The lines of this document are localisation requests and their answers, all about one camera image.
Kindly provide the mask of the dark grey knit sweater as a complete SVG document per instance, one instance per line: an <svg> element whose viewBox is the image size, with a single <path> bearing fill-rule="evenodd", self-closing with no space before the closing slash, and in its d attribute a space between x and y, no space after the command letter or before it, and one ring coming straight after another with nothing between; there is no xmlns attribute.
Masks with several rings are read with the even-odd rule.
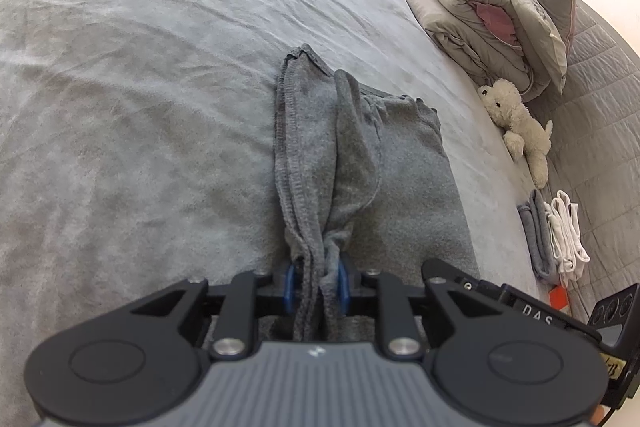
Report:
<svg viewBox="0 0 640 427"><path fill-rule="evenodd" d="M293 336L352 338L338 309L338 260L409 285L428 259L478 265L435 109L332 69L310 46L277 80L274 174L285 238L302 279Z"/></svg>

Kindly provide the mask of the folded grey garment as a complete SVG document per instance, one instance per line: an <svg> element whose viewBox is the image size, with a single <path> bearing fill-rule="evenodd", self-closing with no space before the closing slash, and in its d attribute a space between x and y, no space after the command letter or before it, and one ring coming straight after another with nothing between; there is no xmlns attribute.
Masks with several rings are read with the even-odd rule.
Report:
<svg viewBox="0 0 640 427"><path fill-rule="evenodd" d="M559 284L558 269L554 260L550 232L544 211L544 199L539 190L529 194L527 202L518 205L530 263L538 280L549 285Z"/></svg>

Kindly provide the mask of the folded white garment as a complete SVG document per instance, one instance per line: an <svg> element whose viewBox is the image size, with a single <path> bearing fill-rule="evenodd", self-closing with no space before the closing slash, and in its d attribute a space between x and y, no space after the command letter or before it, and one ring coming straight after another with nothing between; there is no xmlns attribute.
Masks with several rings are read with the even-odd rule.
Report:
<svg viewBox="0 0 640 427"><path fill-rule="evenodd" d="M560 283L567 288L582 278L591 261L582 245L578 204L564 191L557 191L550 202L544 202L544 213Z"/></svg>

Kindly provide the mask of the white teddy bear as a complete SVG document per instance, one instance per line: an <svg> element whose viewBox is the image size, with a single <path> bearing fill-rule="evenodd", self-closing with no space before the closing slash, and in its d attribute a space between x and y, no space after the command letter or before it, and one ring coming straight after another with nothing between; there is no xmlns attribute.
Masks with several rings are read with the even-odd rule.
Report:
<svg viewBox="0 0 640 427"><path fill-rule="evenodd" d="M549 178L547 156L553 122L548 120L543 126L530 115L518 88L509 80L498 79L490 86L479 87L477 93L491 121L503 131L503 143L512 159L524 158L534 187L544 188Z"/></svg>

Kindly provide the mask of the grey quilted headboard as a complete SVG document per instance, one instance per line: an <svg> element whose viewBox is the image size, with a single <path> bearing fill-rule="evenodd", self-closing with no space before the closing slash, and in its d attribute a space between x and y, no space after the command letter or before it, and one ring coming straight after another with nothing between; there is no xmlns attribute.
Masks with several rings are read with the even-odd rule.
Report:
<svg viewBox="0 0 640 427"><path fill-rule="evenodd" d="M639 57L585 2L576 5L565 88L529 103L553 124L544 197L577 205L590 261L568 286L570 309L585 321L596 303L639 280Z"/></svg>

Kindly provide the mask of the grey bed sheet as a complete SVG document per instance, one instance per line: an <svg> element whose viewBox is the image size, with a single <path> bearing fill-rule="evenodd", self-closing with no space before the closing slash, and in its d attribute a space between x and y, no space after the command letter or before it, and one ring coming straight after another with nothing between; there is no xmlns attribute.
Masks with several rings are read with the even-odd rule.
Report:
<svg viewBox="0 0 640 427"><path fill-rule="evenodd" d="M23 366L43 339L284 255L274 101L302 44L436 110L471 269L541 294L516 211L528 171L406 0L1 0L3 425L37 419Z"/></svg>

